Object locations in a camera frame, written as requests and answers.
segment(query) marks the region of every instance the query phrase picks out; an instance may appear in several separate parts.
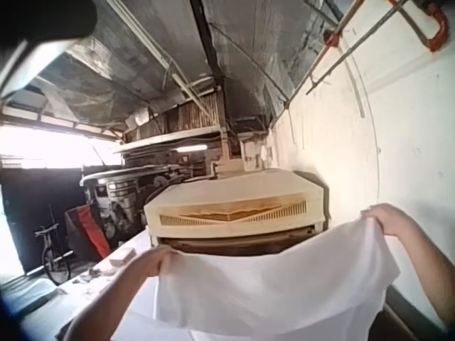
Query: ceiling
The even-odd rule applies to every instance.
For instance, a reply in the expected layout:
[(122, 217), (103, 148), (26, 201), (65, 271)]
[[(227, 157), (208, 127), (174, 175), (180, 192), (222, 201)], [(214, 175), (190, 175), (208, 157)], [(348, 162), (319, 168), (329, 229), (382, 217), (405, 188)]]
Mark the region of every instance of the ceiling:
[[(123, 0), (123, 4), (171, 56), (188, 83), (205, 78), (193, 86), (196, 92), (215, 81), (224, 87), (227, 113), (234, 129), (241, 131), (249, 119), (259, 117), (267, 123), (281, 113), (283, 102), (320, 51), (322, 31), (331, 25), (306, 1), (332, 21), (339, 20), (333, 2), (328, 6), (322, 0)], [(117, 124), (125, 130), (125, 120), (145, 107), (161, 113), (185, 101), (187, 95), (107, 1), (94, 2), (98, 23), (92, 36), (33, 81), (54, 115), (93, 126)], [(203, 20), (197, 21), (194, 3), (202, 6)], [(209, 28), (210, 35), (201, 33), (201, 27)]]

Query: white fabric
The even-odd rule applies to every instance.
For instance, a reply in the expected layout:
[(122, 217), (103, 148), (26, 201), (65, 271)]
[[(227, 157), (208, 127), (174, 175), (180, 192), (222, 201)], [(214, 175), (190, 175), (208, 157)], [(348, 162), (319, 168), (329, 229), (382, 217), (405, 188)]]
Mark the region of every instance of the white fabric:
[(358, 220), (280, 254), (180, 254), (163, 265), (154, 317), (197, 340), (364, 341), (398, 274), (377, 222)]

